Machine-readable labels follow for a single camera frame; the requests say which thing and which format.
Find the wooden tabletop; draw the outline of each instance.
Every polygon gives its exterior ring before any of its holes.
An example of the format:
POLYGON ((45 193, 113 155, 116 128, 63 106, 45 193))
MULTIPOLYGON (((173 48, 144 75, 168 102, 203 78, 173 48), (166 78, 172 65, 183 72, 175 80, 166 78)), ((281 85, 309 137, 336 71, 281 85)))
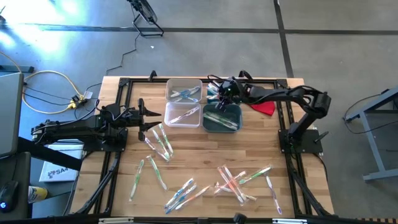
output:
MULTIPOLYGON (((119 79, 120 77, 104 77, 99 93, 100 106, 115 102, 119 79)), ((301 78, 288 78, 287 82, 290 87, 303 85, 301 78)), ((205 96, 206 91, 203 91, 202 101, 200 102, 202 105, 206 104, 205 96)), ((165 83, 134 84, 130 106, 137 106, 139 98, 144 99, 148 110, 164 115, 166 105, 165 83)), ((203 127, 188 129, 170 128, 164 125, 165 132, 174 149, 174 157, 169 164, 157 154, 154 154, 148 145, 138 140, 137 128, 129 128, 126 150, 122 153, 119 166, 112 216, 231 218, 236 212, 240 212, 249 218, 293 217, 286 161, 284 155, 279 152, 277 131, 280 127, 278 114, 275 112, 272 116, 264 115, 247 105, 241 105, 241 108, 243 111, 243 128, 234 134, 207 133, 203 127), (162 189, 151 164, 145 159, 150 154, 155 157, 154 160, 169 188, 168 191, 162 189), (145 159, 145 165, 134 199, 129 202, 129 195, 141 159, 145 159), (283 214, 277 213, 265 178, 258 177, 243 185, 245 194, 258 198, 255 202, 249 201, 241 207, 233 194, 223 192, 214 197, 214 189, 210 189, 202 197, 190 202, 183 209, 165 215, 164 205, 191 177, 198 184, 194 193, 207 185, 224 182, 217 171, 217 167, 224 164, 233 175, 237 175, 244 170, 250 174, 261 167, 273 165, 274 168, 269 175, 283 214)), ((294 118, 298 121, 302 117, 303 111, 295 103, 292 103, 292 109, 294 118)), ((163 116, 146 118, 146 122, 163 121, 163 118, 163 116)), ((146 136, 153 143, 156 142, 152 133, 148 132, 146 136)), ((103 157, 103 152, 94 152, 83 161, 71 212, 81 208, 97 188, 103 157)), ((303 154, 302 157, 309 189, 323 207, 333 213, 322 163, 312 154, 303 154)), ((300 207, 303 210, 302 193, 300 190, 297 192, 300 207)), ((102 209, 106 204, 107 195, 108 187, 104 191, 102 209)))

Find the gray floor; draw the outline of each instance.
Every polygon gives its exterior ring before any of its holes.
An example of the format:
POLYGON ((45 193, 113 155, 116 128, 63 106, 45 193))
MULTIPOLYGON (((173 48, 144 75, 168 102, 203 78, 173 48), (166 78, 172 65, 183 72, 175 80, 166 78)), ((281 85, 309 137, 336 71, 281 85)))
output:
MULTIPOLYGON (((129 5, 122 0, 17 2, 9 1, 2 13, 8 22, 131 27, 133 18, 129 5)), ((271 0, 149 2, 164 27, 277 28, 271 0)), ((398 28, 398 4, 393 0, 280 0, 280 5, 287 29, 398 28)), ((121 54, 134 48, 135 36, 135 32, 55 32, 16 27, 1 30, 0 49, 20 65, 67 74, 83 92, 100 82, 107 68, 119 65, 121 54)), ((377 171, 376 163, 366 137, 349 133, 341 117, 355 101, 398 84, 398 36, 287 35, 287 43, 295 77, 304 78, 306 84, 328 91, 332 97, 329 115, 316 125, 330 132, 323 147, 335 213, 353 218, 396 217, 398 178, 369 184, 362 181, 363 174, 377 171)), ((4 63, 9 62, 0 58, 0 64, 4 63)), ((152 70, 163 76, 237 75, 245 69, 257 77, 286 77, 278 34, 174 32, 164 38, 140 37, 137 51, 126 55, 123 65, 109 75, 148 75, 152 70)), ((29 84, 61 96, 74 94, 56 75, 40 75, 29 84)), ((62 108, 34 99, 29 102, 47 111, 62 108)), ((46 116, 22 105, 20 136, 29 139, 30 128, 46 119, 73 119, 73 112, 46 116)), ((361 124, 353 122, 353 129, 360 130, 361 124)), ((398 158, 398 153, 390 156, 398 158)), ((33 181, 38 179, 41 164, 32 161, 33 181)), ((57 194, 67 191, 70 184, 46 187, 57 194)), ((34 216, 59 215, 62 206, 47 208, 66 199, 63 195, 35 204, 34 216)))

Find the plastic bin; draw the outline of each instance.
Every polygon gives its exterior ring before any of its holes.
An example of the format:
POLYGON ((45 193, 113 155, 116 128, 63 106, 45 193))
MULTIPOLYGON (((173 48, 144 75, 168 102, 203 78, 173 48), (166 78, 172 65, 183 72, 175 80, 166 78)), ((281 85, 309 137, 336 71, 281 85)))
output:
POLYGON ((172 128, 197 128, 200 126, 201 108, 191 114, 190 116, 171 124, 170 121, 174 118, 183 115, 190 109, 200 106, 199 103, 174 103, 168 102, 166 104, 166 112, 164 114, 164 123, 172 128))
POLYGON ((203 107, 202 114, 205 114, 205 112, 207 111, 223 116, 224 118, 230 119, 231 121, 238 124, 238 130, 232 130, 214 121, 202 118, 204 129, 210 133, 235 133, 236 131, 239 131, 242 128, 243 125, 242 109, 238 105, 227 105, 225 112, 222 113, 220 110, 216 109, 214 104, 209 104, 203 107))
MULTIPOLYGON (((198 79, 169 79, 166 84, 166 100, 168 102, 174 102, 177 100, 177 97, 171 97, 172 94, 174 94, 174 91, 180 92, 184 91, 190 88, 194 88, 196 86, 199 86, 200 89, 190 95, 190 98, 198 100, 198 102, 201 100, 201 89, 202 89, 202 82, 198 79)), ((182 99, 179 101, 179 103, 193 103, 192 100, 190 99, 182 99)))

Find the red object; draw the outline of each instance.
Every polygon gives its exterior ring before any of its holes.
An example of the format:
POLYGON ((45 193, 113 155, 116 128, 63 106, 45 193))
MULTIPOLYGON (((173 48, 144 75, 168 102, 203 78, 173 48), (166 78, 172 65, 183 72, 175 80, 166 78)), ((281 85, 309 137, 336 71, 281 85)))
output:
POLYGON ((275 111, 275 103, 273 101, 268 101, 268 102, 261 103, 259 105, 250 105, 250 106, 254 110, 264 113, 269 116, 272 116, 275 111))

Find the dark teal container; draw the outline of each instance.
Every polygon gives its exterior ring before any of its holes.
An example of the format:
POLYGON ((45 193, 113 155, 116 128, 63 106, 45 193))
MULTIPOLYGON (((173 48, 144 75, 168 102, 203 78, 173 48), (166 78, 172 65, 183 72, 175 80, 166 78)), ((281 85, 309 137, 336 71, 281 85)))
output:
POLYGON ((235 130, 232 130, 230 128, 227 128, 221 124, 218 124, 214 121, 211 121, 209 119, 206 119, 203 114, 206 112, 212 112, 217 115, 223 116, 226 119, 230 119, 231 121, 235 122, 238 124, 238 130, 239 131, 242 128, 243 125, 243 117, 242 117, 242 109, 238 105, 227 105, 226 110, 224 113, 222 113, 220 110, 216 109, 216 105, 214 104, 208 104, 203 107, 203 112, 202 112, 202 125, 204 129, 207 132, 210 133, 235 133, 235 130))

